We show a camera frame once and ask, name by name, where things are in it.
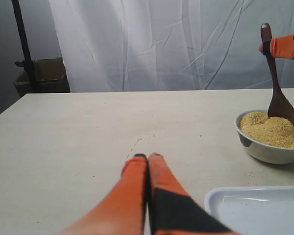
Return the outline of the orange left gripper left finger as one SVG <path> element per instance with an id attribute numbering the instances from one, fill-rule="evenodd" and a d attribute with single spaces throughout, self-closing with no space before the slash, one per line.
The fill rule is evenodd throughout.
<path id="1" fill-rule="evenodd" d="M 142 235 L 146 214 L 147 158 L 128 160 L 111 191 L 60 235 Z"/>

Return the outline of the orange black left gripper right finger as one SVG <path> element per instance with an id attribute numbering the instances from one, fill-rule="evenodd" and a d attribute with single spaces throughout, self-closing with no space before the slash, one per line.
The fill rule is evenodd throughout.
<path id="1" fill-rule="evenodd" d="M 150 192 L 149 219 L 153 235 L 236 235 L 202 209 L 182 187 L 164 157 L 148 159 Z"/>

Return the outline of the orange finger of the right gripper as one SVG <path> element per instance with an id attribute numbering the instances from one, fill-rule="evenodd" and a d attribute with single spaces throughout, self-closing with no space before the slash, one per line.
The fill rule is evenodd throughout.
<path id="1" fill-rule="evenodd" d="M 294 34 L 272 38 L 260 44 L 259 51 L 265 56 L 294 60 Z"/>

